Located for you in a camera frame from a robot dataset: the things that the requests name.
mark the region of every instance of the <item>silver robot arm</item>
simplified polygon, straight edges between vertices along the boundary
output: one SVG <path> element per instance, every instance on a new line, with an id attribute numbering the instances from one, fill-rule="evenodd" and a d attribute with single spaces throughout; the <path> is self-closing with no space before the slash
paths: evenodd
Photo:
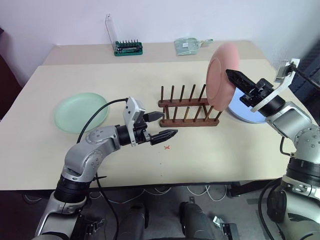
<path id="1" fill-rule="evenodd" d="M 290 139 L 296 152 L 289 154 L 286 174 L 280 186 L 267 200 L 267 214 L 277 223 L 284 240 L 320 239 L 320 127 L 293 102 L 285 102 L 278 93 L 289 86 L 294 76 L 292 59 L 280 68 L 280 87 L 264 78 L 252 82 L 242 72 L 226 70 L 229 80 L 244 96 L 240 100 L 253 112 L 259 111 L 281 136 Z"/>
<path id="2" fill-rule="evenodd" d="M 125 125 L 105 126 L 89 132 L 85 139 L 67 152 L 56 190 L 51 194 L 38 224 L 37 240 L 69 239 L 86 203 L 88 190 L 102 161 L 121 146 L 150 142 L 158 144 L 173 137 L 178 130 L 151 135 L 146 122 L 155 121 L 162 112 L 145 114 L 142 104 L 129 97 L 123 118 Z"/>

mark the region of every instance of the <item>black wire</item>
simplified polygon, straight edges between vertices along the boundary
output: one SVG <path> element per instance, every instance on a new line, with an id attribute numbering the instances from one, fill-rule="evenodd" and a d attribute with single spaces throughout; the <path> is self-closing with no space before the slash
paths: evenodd
<path id="1" fill-rule="evenodd" d="M 76 143 L 78 144 L 80 141 L 81 141 L 81 138 L 84 134 L 84 132 L 86 131 L 87 127 L 89 126 L 89 124 L 91 123 L 91 121 L 98 115 L 98 113 L 100 113 L 104 108 L 106 108 L 107 106 L 111 105 L 111 104 L 114 104 L 114 103 L 118 103 L 118 102 L 127 102 L 128 101 L 128 98 L 122 98 L 122 99 L 117 99 L 117 100 L 114 100 L 114 101 L 110 101 L 108 102 L 107 104 L 103 105 L 102 107 L 100 107 L 93 115 L 92 117 L 88 120 L 88 122 L 84 125 L 83 129 L 81 130 L 80 134 L 79 134 L 79 137 L 78 137 L 78 140 L 76 141 Z M 109 201 L 109 199 L 107 198 L 103 188 L 101 187 L 100 185 L 100 181 L 99 181 L 99 176 L 98 176 L 98 173 L 95 174 L 95 178 L 96 178 L 96 183 L 98 184 L 98 187 L 99 187 L 99 191 L 100 193 L 102 194 L 103 198 L 105 199 L 105 201 L 108 203 L 113 215 L 114 215 L 114 218 L 115 218 L 115 221 L 116 221 L 116 230 L 115 230 L 115 233 L 114 233 L 114 237 L 113 237 L 113 240 L 117 240 L 118 239 L 118 234 L 119 234 L 119 218 L 118 218 L 118 215 L 114 209 L 114 207 L 112 206 L 111 202 Z"/>
<path id="2" fill-rule="evenodd" d="M 270 192 L 268 194 L 268 198 L 269 196 L 271 195 L 271 193 L 279 186 L 279 184 L 275 184 L 271 189 L 270 189 Z"/>
<path id="3" fill-rule="evenodd" d="M 320 70 L 320 64 L 310 73 L 309 78 L 313 77 Z"/>
<path id="4" fill-rule="evenodd" d="M 106 196 L 103 188 L 101 187 L 97 173 L 95 174 L 95 178 L 96 178 L 96 183 L 98 184 L 100 193 L 102 194 L 102 196 L 105 199 L 105 201 L 108 203 L 108 205 L 109 205 L 109 207 L 110 207 L 110 209 L 111 209 L 111 211 L 112 211 L 112 213 L 114 215 L 114 218 L 115 218 L 115 221 L 116 221 L 116 230 L 115 230 L 115 233 L 114 233 L 113 240 L 117 240 L 118 239 L 118 234 L 119 234 L 119 218 L 118 218 L 118 215 L 116 213 L 116 210 L 114 209 L 114 206 L 112 206 L 111 202 L 109 201 L 109 198 Z"/>
<path id="5" fill-rule="evenodd" d="M 317 83 L 315 80 L 313 80 L 311 77 L 304 74 L 303 71 L 298 69 L 295 64 L 291 64 L 291 69 L 294 70 L 297 74 L 299 74 L 303 79 L 307 80 L 309 83 L 311 83 L 317 90 L 320 90 L 320 84 Z"/>
<path id="6" fill-rule="evenodd" d="M 82 135 L 85 133 L 87 127 L 89 126 L 89 124 L 91 123 L 91 121 L 98 115 L 98 113 L 100 113 L 104 108 L 108 107 L 109 105 L 111 104 L 114 104 L 114 103 L 118 103 L 118 102 L 126 102 L 128 101 L 128 98 L 122 98 L 122 99 L 117 99 L 117 100 L 113 100 L 113 101 L 110 101 L 108 102 L 107 104 L 103 105 L 102 107 L 100 107 L 93 115 L 92 117 L 90 117 L 90 119 L 86 122 L 86 124 L 84 125 L 84 127 L 82 128 L 80 134 L 79 134 L 79 137 L 78 137 L 78 140 L 76 141 L 76 143 L 80 143 L 81 141 L 81 138 L 82 138 Z"/>
<path id="7" fill-rule="evenodd" d="M 280 142 L 280 153 L 282 153 L 283 155 L 291 156 L 290 153 L 283 151 L 284 141 L 285 141 L 285 137 L 283 136 Z"/>
<path id="8" fill-rule="evenodd" d="M 305 236 L 303 236 L 302 238 L 300 238 L 300 240 L 305 240 L 305 239 L 307 239 L 308 237 L 311 237 L 311 236 L 313 236 L 314 234 L 313 233 L 309 233 L 308 235 L 305 235 Z"/>
<path id="9" fill-rule="evenodd" d="M 264 216 L 263 216 L 263 214 L 262 214 L 262 198 L 263 198 L 265 192 L 267 191 L 267 189 L 268 189 L 270 186 L 272 186 L 272 185 L 274 185 L 274 184 L 277 184 L 280 180 L 281 180 L 281 177 L 280 177 L 280 178 L 277 178 L 277 179 L 275 179 L 275 180 L 270 181 L 270 182 L 263 188 L 263 190 L 262 190 L 262 192 L 261 192 L 261 194 L 260 194 L 260 196 L 259 196 L 259 200 L 258 200 L 259 218 L 260 218 L 260 221 L 261 221 L 261 223 L 262 223 L 262 226 L 263 226 L 265 232 L 267 233 L 267 235 L 269 236 L 270 240 L 275 240 L 275 239 L 274 239 L 274 237 L 272 236 L 271 232 L 269 231 L 268 226 L 267 226 L 267 224 L 266 224 L 266 222 L 265 222 Z"/>

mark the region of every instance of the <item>white bracket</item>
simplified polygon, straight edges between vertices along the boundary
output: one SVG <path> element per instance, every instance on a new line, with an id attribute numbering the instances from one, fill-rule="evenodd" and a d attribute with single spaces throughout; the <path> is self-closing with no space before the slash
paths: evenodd
<path id="1" fill-rule="evenodd" d="M 128 130 L 131 146 L 137 146 L 136 138 L 134 134 L 134 124 L 139 123 L 145 114 L 145 109 L 142 103 L 138 100 L 135 100 L 133 97 L 129 97 L 126 102 L 125 109 L 123 111 L 123 118 L 126 128 Z"/>
<path id="2" fill-rule="evenodd" d="M 295 64 L 298 67 L 300 59 L 292 58 L 290 61 L 284 61 L 282 65 L 279 67 L 278 72 L 275 76 L 275 83 L 280 83 L 280 85 L 274 89 L 272 93 L 270 93 L 265 99 L 251 108 L 251 112 L 256 112 L 259 109 L 263 108 L 267 103 L 269 103 L 272 99 L 274 99 L 277 95 L 279 95 L 283 90 L 285 90 L 292 83 L 294 76 L 296 74 L 295 71 L 290 72 L 287 75 L 287 68 L 290 64 Z"/>

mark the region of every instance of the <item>wooden peg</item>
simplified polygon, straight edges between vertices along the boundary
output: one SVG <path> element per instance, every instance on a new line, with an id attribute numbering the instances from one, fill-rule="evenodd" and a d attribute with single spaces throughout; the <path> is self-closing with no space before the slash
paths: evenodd
<path id="1" fill-rule="evenodd" d="M 206 88 L 206 85 L 205 85 L 205 84 L 203 84 L 203 87 L 202 87 L 202 90 L 201 90 L 200 97 L 199 97 L 198 101 L 200 101 L 200 100 L 201 100 L 202 95 L 204 94 L 205 88 Z"/>
<path id="2" fill-rule="evenodd" d="M 199 115 L 201 109 L 202 109 L 202 106 L 199 106 L 199 107 L 198 107 L 198 110 L 196 111 L 195 117 L 194 117 L 194 119 L 193 119 L 194 122 L 197 121 L 197 118 L 198 118 L 198 115 Z"/>
<path id="3" fill-rule="evenodd" d="M 190 109 L 190 107 L 188 106 L 188 107 L 186 108 L 186 110 L 185 110 L 185 114 L 184 114 L 184 118 L 183 118 L 183 121 L 184 121 L 184 122 L 185 122 L 186 119 L 187 119 L 187 116 L 188 116 L 188 113 L 189 113 L 189 109 Z"/>
<path id="4" fill-rule="evenodd" d="M 165 113 L 166 113 L 166 119 L 170 119 L 168 106 L 165 106 Z"/>
<path id="5" fill-rule="evenodd" d="M 176 106 L 176 107 L 174 108 L 174 114 L 173 114 L 173 120 L 172 120 L 173 122 L 176 121 L 177 111 L 178 111 L 178 107 Z"/>
<path id="6" fill-rule="evenodd" d="M 218 115 L 215 117 L 215 119 L 214 119 L 215 122 L 218 120 L 218 118 L 220 117 L 221 114 L 222 114 L 222 111 L 220 111 L 220 112 L 218 113 Z"/>
<path id="7" fill-rule="evenodd" d="M 161 102 L 164 101 L 164 86 L 161 86 Z"/>
<path id="8" fill-rule="evenodd" d="M 213 109 L 214 109 L 214 106 L 211 106 L 209 111 L 207 112 L 207 114 L 205 116 L 205 119 L 204 119 L 205 122 L 209 119 L 209 116 L 210 116 L 210 114 L 211 114 Z"/>
<path id="9" fill-rule="evenodd" d="M 196 88 L 196 85 L 193 84 L 193 87 L 192 87 L 192 90 L 191 90 L 191 94 L 190 94 L 190 97 L 189 97 L 189 102 L 190 102 L 191 99 L 192 99 L 192 96 L 193 96 L 193 94 L 194 94 L 195 88 Z"/>
<path id="10" fill-rule="evenodd" d="M 171 87 L 171 97 L 170 97 L 170 102 L 172 103 L 172 98 L 174 97 L 174 90 L 175 90 L 175 86 L 172 85 Z"/>
<path id="11" fill-rule="evenodd" d="M 184 91 L 185 91 L 185 85 L 182 85 L 182 90 L 181 90 L 181 95 L 180 95 L 180 100 L 179 100 L 179 102 L 182 101 L 182 97 L 184 96 Z"/>
<path id="12" fill-rule="evenodd" d="M 208 114 L 207 107 L 205 104 L 203 104 L 202 106 L 203 106 L 204 115 L 207 116 Z"/>

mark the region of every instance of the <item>clear plastic bag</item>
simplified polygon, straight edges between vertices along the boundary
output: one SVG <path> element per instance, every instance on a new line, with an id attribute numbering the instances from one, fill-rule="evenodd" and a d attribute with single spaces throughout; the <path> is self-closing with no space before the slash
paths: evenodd
<path id="1" fill-rule="evenodd" d="M 202 45 L 207 45 L 212 43 L 213 39 L 207 39 L 207 40 L 197 40 L 194 37 L 183 37 L 178 38 L 174 41 L 175 46 L 175 52 L 176 55 L 182 56 L 182 55 L 195 55 L 199 51 L 199 48 L 201 48 Z"/>

